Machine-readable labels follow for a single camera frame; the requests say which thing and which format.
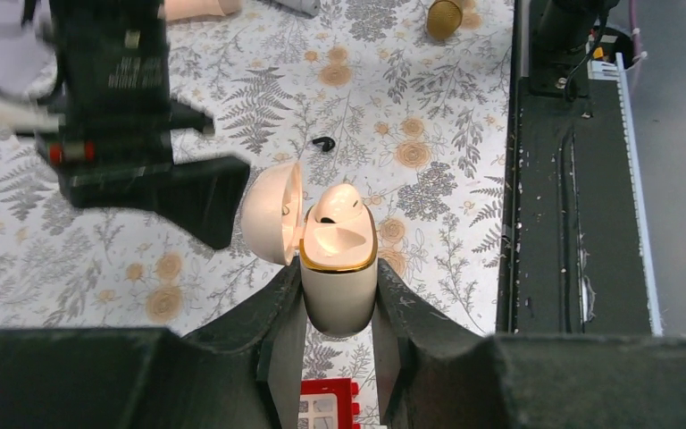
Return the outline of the beige earbud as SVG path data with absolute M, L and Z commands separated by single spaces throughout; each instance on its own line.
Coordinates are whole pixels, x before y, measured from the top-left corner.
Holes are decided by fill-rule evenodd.
M 357 218 L 364 210 L 359 191 L 349 183 L 326 189 L 314 209 L 318 223 L 344 223 Z

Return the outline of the beige earbuds charging case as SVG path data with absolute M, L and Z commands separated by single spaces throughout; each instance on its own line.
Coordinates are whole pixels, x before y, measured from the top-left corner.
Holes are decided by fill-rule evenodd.
M 372 318 L 378 245 L 368 206 L 344 223 L 318 223 L 304 208 L 301 168 L 279 164 L 261 172 L 243 200 L 241 232 L 247 247 L 276 265 L 298 261 L 308 318 L 321 333 L 345 338 Z

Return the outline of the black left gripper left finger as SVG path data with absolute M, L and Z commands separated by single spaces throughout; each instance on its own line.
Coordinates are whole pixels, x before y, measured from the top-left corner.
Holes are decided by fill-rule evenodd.
M 0 428 L 293 428 L 305 330 L 298 263 L 182 337 L 0 329 Z

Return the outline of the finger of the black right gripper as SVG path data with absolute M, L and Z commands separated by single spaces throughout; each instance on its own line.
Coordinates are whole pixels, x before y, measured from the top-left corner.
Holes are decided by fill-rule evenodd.
M 250 165 L 236 156 L 176 164 L 144 186 L 141 208 L 215 250 L 231 243 Z

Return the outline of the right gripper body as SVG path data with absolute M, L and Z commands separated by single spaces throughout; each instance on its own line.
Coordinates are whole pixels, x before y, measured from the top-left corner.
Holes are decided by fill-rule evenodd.
M 57 92 L 63 123 L 40 133 L 39 153 L 76 207 L 141 207 L 144 186 L 174 165 L 175 130 L 212 119 L 171 96 L 160 1 L 53 1 Z

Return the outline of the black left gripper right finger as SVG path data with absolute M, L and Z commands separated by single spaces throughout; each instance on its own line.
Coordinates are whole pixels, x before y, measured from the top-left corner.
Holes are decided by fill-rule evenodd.
M 686 428 L 686 340 L 482 337 L 378 263 L 372 344 L 389 428 Z

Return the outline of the black earbud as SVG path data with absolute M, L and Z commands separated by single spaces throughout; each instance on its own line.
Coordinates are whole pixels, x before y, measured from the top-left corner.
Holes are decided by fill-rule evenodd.
M 319 147 L 324 153 L 330 152 L 337 145 L 335 139 L 328 136 L 313 139 L 312 144 Z

